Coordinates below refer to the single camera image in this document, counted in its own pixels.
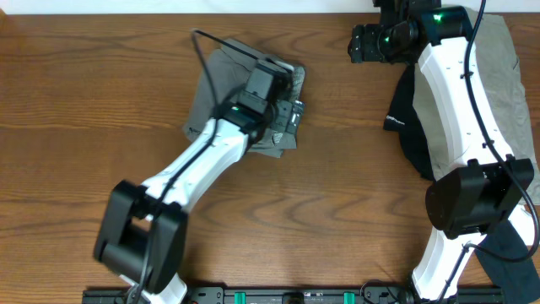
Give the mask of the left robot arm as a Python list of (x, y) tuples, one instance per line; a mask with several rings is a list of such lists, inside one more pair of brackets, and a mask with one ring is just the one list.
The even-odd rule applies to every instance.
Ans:
[(180, 303), (187, 293), (180, 266), (189, 214), (215, 180), (265, 132), (297, 133), (305, 69), (278, 59), (257, 60), (197, 139), (164, 170), (111, 191), (94, 258), (130, 284), (121, 303)]

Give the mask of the grey shorts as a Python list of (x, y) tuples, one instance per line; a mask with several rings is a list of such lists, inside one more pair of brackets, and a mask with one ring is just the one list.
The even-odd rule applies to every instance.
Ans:
[(229, 123), (245, 140), (246, 152), (274, 158), (297, 148), (297, 134), (271, 129), (278, 100), (300, 100), (305, 68), (228, 39), (214, 50), (202, 73), (183, 132), (190, 141), (199, 136), (224, 136), (214, 126)]

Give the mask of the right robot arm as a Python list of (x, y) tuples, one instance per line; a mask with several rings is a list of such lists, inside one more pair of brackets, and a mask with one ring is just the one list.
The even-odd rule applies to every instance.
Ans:
[(354, 26), (352, 62), (402, 63), (384, 122), (429, 180), (432, 229), (398, 303), (529, 303), (539, 296), (532, 258), (539, 217), (535, 159), (510, 136), (519, 117), (515, 54), (489, 18), (433, 0), (377, 0), (376, 24)]

